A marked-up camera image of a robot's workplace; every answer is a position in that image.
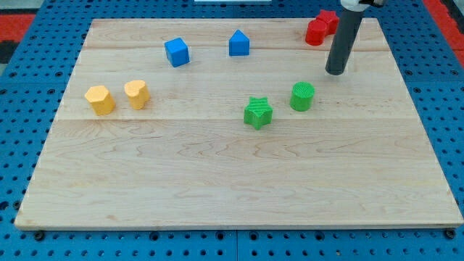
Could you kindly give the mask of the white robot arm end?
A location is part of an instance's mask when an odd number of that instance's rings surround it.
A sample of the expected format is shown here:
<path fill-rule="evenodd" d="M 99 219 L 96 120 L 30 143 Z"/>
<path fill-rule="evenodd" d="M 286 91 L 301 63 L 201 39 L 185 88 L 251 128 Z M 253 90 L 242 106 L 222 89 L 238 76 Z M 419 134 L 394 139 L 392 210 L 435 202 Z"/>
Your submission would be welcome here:
<path fill-rule="evenodd" d="M 340 0 L 343 8 L 352 12 L 364 12 L 368 7 L 383 7 L 388 0 Z"/>

